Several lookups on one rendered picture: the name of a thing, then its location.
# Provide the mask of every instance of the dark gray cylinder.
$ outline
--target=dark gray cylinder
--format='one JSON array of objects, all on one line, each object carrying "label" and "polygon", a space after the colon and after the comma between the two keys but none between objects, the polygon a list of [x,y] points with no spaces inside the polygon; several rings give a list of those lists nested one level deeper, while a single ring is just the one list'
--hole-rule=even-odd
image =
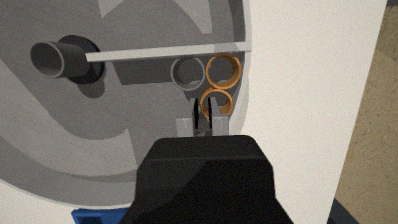
[{"label": "dark gray cylinder", "polygon": [[90,64],[85,51],[73,44],[41,42],[30,51],[33,65],[46,77],[78,77],[87,73]]}]

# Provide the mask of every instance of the beige floor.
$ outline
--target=beige floor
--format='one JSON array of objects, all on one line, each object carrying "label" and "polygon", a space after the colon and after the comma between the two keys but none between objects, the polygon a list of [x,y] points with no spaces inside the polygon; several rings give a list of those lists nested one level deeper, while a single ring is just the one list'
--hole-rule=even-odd
[{"label": "beige floor", "polygon": [[384,13],[336,199],[359,223],[398,223],[397,6]]}]

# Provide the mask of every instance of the round base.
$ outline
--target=round base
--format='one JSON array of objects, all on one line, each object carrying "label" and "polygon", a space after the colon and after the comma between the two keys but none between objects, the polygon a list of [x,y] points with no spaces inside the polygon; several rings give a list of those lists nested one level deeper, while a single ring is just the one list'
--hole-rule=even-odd
[{"label": "round base", "polygon": [[[81,47],[86,53],[100,52],[100,49],[92,41],[75,35],[69,35],[61,38],[59,43],[73,44]],[[70,77],[70,81],[76,84],[91,84],[98,81],[105,72],[105,62],[90,62],[90,68],[87,73],[79,77]]]}]

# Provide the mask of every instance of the blue plastic piece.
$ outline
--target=blue plastic piece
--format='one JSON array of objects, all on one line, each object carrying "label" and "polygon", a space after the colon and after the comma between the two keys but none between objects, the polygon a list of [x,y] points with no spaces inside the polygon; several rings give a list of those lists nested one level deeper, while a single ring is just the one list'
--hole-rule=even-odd
[{"label": "blue plastic piece", "polygon": [[123,218],[128,208],[117,209],[77,209],[72,211],[76,224],[117,224]]}]

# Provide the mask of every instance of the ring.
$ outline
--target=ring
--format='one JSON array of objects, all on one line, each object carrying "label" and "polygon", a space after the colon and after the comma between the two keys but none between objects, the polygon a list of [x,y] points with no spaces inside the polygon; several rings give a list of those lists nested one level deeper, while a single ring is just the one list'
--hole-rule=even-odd
[{"label": "ring", "polygon": [[231,95],[225,90],[215,89],[211,86],[209,86],[205,91],[203,91],[202,96],[200,98],[200,109],[202,111],[202,114],[207,119],[209,119],[209,108],[203,104],[203,101],[205,100],[206,96],[208,96],[210,93],[214,93],[214,92],[220,92],[220,93],[223,93],[225,96],[227,96],[227,100],[226,100],[224,106],[222,106],[220,108],[220,112],[223,114],[230,115],[232,113],[232,109],[233,109],[233,100],[232,100]]},{"label": "ring", "polygon": [[[202,68],[202,78],[200,80],[192,80],[190,83],[185,83],[178,76],[178,71],[180,69],[181,64],[184,61],[189,60],[189,59],[194,59],[195,61],[197,61],[199,63],[200,67]],[[171,75],[171,80],[173,81],[173,83],[178,88],[180,88],[184,91],[193,91],[193,90],[199,88],[206,79],[205,66],[204,66],[203,62],[201,60],[199,60],[199,58],[183,58],[183,59],[175,60],[173,62],[173,65],[171,66],[170,75]]]},{"label": "ring", "polygon": [[[231,65],[232,65],[232,75],[231,75],[231,77],[230,77],[227,81],[225,81],[225,82],[222,82],[222,83],[215,83],[215,82],[213,82],[213,81],[210,79],[210,76],[209,76],[209,68],[210,68],[211,63],[212,63],[216,58],[219,58],[219,57],[226,58],[226,59],[228,59],[228,61],[231,63]],[[206,65],[206,78],[207,78],[207,80],[209,81],[210,85],[213,86],[213,87],[216,88],[216,89],[229,89],[229,88],[235,86],[236,83],[238,83],[238,81],[239,81],[241,75],[242,75],[242,65],[240,64],[239,59],[236,58],[236,57],[235,57],[233,54],[231,54],[231,53],[219,53],[219,54],[216,54],[214,57],[212,57],[212,58],[209,60],[209,62],[208,62],[207,65]]]}]

